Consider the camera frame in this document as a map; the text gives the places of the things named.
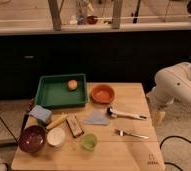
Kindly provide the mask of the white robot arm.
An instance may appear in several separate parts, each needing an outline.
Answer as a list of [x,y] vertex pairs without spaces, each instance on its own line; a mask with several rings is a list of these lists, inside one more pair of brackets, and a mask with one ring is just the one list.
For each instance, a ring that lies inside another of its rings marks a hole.
[[175,99],[191,108],[191,63],[181,62],[159,70],[154,77],[155,86],[146,94],[152,124],[159,125],[164,117],[164,108]]

